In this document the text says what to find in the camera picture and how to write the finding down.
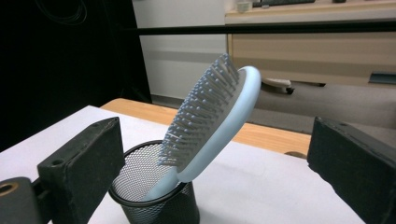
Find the white hairbrush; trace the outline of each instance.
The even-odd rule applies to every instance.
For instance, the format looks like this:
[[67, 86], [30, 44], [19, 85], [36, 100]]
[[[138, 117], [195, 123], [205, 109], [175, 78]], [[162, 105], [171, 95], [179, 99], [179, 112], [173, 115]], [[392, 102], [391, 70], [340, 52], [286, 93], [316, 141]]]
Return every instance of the white hairbrush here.
[[260, 87], [259, 70], [253, 66], [236, 70], [229, 56], [221, 55], [177, 111], [158, 159], [159, 165], [174, 167], [143, 200], [160, 198], [178, 182], [188, 183], [197, 177], [242, 128]]

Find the wooden cabinet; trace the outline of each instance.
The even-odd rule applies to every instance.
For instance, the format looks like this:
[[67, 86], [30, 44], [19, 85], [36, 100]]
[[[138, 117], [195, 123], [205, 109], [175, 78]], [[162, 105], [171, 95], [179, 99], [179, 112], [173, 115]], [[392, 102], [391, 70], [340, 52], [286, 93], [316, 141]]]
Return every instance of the wooden cabinet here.
[[[247, 13], [229, 12], [226, 23], [293, 24], [342, 20], [394, 20], [396, 1], [331, 1]], [[295, 81], [396, 88], [369, 83], [373, 72], [396, 74], [396, 32], [301, 32], [233, 34], [228, 52], [236, 66], [253, 65], [264, 77]]]

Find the bristle pad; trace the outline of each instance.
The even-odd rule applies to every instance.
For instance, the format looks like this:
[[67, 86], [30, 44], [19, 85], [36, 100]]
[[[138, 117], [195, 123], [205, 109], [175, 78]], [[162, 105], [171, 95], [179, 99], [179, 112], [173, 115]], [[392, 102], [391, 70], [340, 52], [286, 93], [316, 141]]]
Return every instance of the bristle pad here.
[[158, 163], [182, 171], [225, 120], [244, 81], [245, 76], [227, 54], [212, 63], [177, 111], [163, 139]]

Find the black mesh cup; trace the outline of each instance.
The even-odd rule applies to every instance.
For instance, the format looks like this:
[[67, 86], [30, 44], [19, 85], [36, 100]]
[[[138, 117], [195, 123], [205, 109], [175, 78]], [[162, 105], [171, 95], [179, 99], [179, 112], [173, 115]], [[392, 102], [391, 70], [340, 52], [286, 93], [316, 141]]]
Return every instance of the black mesh cup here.
[[162, 140], [150, 141], [125, 152], [125, 165], [108, 191], [130, 223], [199, 223], [192, 182], [178, 183], [161, 198], [141, 202], [170, 166], [157, 164]]

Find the white table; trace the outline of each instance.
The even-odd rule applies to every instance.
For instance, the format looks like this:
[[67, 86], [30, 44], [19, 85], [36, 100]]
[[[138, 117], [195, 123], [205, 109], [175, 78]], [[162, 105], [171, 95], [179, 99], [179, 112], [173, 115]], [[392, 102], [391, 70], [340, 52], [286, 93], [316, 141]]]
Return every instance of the white table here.
[[[86, 106], [0, 153], [0, 180], [38, 178], [36, 166], [101, 119], [120, 118], [124, 151], [163, 139], [167, 126]], [[193, 180], [201, 223], [363, 223], [306, 160], [231, 142]], [[128, 223], [107, 194], [90, 223]]]

